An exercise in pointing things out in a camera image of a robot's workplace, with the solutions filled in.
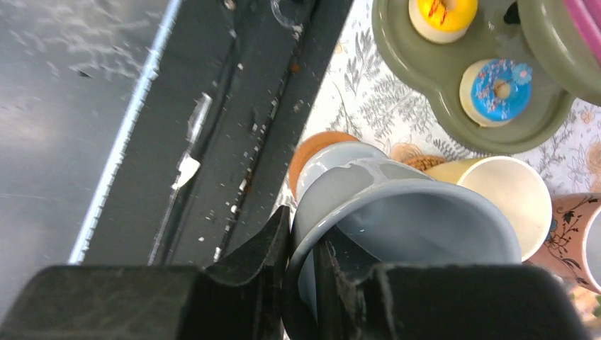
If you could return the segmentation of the blue donut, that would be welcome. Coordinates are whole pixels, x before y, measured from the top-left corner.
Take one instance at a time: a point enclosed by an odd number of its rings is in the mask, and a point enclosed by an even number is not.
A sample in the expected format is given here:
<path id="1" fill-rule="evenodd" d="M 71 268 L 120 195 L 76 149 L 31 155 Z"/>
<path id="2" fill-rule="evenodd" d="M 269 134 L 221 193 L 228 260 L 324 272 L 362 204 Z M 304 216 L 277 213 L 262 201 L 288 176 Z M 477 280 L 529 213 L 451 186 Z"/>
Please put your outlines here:
<path id="1" fill-rule="evenodd" d="M 473 63 L 459 84 L 464 113 L 482 128 L 508 124 L 529 105 L 532 73 L 528 64 L 512 59 L 482 59 Z"/>

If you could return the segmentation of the woven rattan coaster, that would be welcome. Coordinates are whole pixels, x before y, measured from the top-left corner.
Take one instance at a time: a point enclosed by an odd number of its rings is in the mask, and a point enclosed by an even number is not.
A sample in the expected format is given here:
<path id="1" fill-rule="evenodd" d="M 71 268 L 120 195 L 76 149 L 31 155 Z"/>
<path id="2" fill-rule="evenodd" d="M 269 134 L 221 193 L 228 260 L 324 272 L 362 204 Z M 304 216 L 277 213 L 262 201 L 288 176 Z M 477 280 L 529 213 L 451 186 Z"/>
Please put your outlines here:
<path id="1" fill-rule="evenodd" d="M 444 157 L 434 155 L 418 155 L 403 161 L 404 164 L 411 166 L 419 171 L 426 171 L 434 166 L 446 163 Z"/>

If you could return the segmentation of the yellow frosted donut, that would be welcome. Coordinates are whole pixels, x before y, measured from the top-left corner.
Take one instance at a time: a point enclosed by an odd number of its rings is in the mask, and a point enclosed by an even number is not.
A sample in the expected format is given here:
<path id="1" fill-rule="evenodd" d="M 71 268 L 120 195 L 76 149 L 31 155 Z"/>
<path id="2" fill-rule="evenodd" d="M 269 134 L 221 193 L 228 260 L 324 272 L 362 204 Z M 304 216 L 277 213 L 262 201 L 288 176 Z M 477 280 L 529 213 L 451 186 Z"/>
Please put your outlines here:
<path id="1" fill-rule="evenodd" d="M 436 44 L 462 38 L 478 10 L 477 0 L 409 0 L 408 13 L 414 29 Z"/>

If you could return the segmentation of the purple cake slice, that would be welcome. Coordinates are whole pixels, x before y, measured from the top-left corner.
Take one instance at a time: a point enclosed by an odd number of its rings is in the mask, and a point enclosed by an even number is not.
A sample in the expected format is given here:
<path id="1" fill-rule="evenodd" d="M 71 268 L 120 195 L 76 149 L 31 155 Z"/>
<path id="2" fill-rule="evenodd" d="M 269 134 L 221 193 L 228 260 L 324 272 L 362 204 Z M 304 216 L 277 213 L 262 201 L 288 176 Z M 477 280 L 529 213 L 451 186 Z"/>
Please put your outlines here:
<path id="1" fill-rule="evenodd" d="M 600 62 L 600 0 L 565 0 L 564 4 L 580 36 Z"/>

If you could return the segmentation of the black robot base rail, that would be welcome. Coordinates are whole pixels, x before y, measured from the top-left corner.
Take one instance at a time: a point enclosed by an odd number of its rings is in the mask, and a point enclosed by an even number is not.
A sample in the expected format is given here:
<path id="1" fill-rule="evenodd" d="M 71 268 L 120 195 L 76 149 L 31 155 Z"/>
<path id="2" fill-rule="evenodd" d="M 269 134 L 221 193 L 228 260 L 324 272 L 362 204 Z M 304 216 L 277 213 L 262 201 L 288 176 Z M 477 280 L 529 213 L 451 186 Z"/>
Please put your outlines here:
<path id="1" fill-rule="evenodd" d="M 350 1 L 170 1 L 69 257 L 206 267 L 269 218 Z"/>

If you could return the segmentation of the light brown wooden coaster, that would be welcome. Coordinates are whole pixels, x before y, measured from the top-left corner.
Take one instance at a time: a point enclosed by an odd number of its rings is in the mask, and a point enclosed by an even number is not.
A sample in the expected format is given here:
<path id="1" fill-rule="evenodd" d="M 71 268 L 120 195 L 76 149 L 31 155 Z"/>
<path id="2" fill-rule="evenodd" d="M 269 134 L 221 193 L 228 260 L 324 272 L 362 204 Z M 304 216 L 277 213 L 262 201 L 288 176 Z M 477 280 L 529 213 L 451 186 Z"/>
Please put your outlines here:
<path id="1" fill-rule="evenodd" d="M 346 132 L 325 131 L 306 139 L 295 151 L 289 169 L 288 182 L 295 200 L 298 200 L 296 189 L 298 179 L 306 163 L 320 150 L 338 142 L 358 142 L 359 139 Z"/>

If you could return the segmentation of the yellow mug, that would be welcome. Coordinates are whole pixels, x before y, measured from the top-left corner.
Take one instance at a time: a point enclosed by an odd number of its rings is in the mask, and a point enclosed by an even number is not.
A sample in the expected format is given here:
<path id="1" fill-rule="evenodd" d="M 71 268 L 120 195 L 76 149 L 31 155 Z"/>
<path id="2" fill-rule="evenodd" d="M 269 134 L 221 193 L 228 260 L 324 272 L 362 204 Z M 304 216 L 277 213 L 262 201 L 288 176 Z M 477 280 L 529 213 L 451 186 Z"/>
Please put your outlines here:
<path id="1" fill-rule="evenodd" d="M 508 156 L 461 159 L 425 173 L 475 191 L 495 204 L 517 235 L 522 261 L 544 243 L 552 220 L 551 196 L 542 177 L 527 163 Z"/>

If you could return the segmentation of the light blue mug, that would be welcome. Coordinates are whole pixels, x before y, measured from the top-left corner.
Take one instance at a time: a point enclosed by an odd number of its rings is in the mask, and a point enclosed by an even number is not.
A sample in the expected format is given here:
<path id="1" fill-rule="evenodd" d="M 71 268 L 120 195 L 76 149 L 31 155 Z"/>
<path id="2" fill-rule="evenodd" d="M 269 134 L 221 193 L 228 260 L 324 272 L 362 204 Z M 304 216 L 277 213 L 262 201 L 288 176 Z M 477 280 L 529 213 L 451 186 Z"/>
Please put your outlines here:
<path id="1" fill-rule="evenodd" d="M 363 142 L 338 142 L 303 167 L 296 189 L 282 321 L 291 339 L 314 339 L 313 247 L 338 227 L 381 261 L 519 264 L 515 231 L 482 195 L 438 181 Z"/>

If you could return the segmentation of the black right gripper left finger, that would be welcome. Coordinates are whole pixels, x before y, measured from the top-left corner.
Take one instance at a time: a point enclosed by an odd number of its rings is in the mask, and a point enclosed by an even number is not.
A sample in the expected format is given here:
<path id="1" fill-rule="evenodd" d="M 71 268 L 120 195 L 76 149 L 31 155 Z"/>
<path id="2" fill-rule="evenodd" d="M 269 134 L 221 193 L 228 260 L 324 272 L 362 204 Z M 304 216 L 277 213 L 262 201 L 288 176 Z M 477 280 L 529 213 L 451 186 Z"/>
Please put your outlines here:
<path id="1" fill-rule="evenodd" d="M 196 266 L 51 266 L 22 289 L 2 339 L 281 339 L 290 210 Z"/>

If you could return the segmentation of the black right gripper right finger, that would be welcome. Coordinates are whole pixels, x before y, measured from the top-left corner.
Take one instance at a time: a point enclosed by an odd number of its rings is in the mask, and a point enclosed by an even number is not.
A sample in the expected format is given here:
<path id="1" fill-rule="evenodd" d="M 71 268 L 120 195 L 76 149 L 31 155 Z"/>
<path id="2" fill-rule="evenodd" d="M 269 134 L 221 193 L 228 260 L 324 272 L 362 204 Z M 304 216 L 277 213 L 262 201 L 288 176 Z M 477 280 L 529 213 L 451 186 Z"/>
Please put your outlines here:
<path id="1" fill-rule="evenodd" d="M 589 339 L 560 283 L 524 265 L 383 263 L 331 229 L 314 248 L 321 339 Z"/>

